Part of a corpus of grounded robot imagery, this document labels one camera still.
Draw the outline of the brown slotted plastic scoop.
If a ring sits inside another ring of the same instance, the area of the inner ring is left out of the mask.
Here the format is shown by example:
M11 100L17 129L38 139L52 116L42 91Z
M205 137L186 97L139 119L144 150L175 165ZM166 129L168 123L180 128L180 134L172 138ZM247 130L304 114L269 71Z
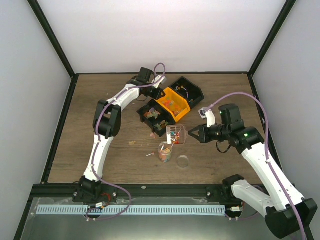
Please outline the brown slotted plastic scoop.
M168 125L166 127L166 141L172 145L184 145L188 137L188 131L182 124Z

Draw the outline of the yellow bin with star candies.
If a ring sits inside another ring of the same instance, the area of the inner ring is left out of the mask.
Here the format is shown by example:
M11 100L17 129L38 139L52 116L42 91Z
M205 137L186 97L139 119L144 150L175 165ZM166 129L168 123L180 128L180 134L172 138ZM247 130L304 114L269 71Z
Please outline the yellow bin with star candies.
M167 87L164 89L165 96L157 99L156 102L163 107L178 123L185 115L191 111L187 100L176 91Z

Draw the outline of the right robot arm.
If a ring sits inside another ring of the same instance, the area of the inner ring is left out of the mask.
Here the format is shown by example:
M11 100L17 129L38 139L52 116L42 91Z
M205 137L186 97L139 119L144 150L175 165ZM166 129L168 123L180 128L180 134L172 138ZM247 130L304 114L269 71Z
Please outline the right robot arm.
M223 198L229 202L242 200L264 217L272 234L283 239L308 227L318 209L316 202L306 199L288 180L275 162L264 138L255 127L246 127L240 109L235 104L220 106L221 124L211 110L198 112L206 123L188 132L202 144L227 141L230 147L250 164L263 183L266 192L249 184L242 176L226 178Z

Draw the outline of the black bin with gummy candies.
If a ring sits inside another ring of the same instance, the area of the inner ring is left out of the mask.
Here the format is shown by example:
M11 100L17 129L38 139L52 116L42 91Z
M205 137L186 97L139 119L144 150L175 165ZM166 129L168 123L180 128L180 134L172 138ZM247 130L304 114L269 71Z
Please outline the black bin with gummy candies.
M137 113L139 114L140 121L145 123L152 133L159 137L162 137L166 133L167 126L176 124L173 116L153 99L141 107Z

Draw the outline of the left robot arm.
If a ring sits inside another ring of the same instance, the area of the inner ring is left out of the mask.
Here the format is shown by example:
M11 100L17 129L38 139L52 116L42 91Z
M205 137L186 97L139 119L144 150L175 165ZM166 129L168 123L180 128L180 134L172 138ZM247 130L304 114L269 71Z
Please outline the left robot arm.
M142 67L138 75L131 78L124 88L108 100L97 103L93 130L94 140L88 165L78 181L78 202L97 202L103 193L103 168L109 148L121 129L122 111L141 95L154 100L165 95L160 87L166 81L166 71L157 74L156 70Z

